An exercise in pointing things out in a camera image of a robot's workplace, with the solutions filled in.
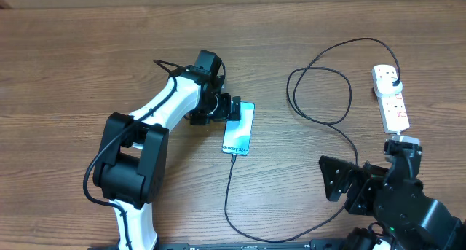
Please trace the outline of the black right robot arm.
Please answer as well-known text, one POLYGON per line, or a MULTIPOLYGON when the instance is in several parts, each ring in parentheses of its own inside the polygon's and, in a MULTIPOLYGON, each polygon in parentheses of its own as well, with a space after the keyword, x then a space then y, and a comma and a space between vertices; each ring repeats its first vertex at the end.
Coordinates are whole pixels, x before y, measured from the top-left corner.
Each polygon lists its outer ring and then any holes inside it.
POLYGON ((465 223, 423 193, 414 174, 419 158, 396 152, 388 156, 392 165, 386 169, 322 156, 326 197, 337 201, 345 193, 349 214, 372 216, 402 249, 465 250, 465 223))

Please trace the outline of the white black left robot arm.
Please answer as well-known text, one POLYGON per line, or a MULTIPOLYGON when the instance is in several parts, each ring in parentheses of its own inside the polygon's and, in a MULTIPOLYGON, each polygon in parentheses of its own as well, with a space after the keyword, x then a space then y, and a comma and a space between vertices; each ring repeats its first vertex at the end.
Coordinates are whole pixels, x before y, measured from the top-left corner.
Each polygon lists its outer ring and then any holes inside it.
POLYGON ((146 105, 130 114, 114 112, 106 120, 100 147, 83 179, 86 198, 113 208, 119 241, 115 249, 156 249, 158 236, 152 203, 165 175, 169 135, 184 118, 191 125, 241 118, 240 98, 223 93, 223 61, 201 50, 194 64, 164 60, 167 84, 146 105))

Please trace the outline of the Samsung Galaxy smartphone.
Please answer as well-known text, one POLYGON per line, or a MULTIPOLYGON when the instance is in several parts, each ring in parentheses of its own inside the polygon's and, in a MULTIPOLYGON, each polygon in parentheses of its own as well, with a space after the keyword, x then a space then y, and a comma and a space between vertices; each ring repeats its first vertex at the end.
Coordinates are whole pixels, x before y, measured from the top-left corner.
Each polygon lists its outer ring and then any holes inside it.
POLYGON ((255 108, 254 103, 242 102, 240 120, 226 122, 222 144, 223 153, 240 156, 249 154, 255 108))

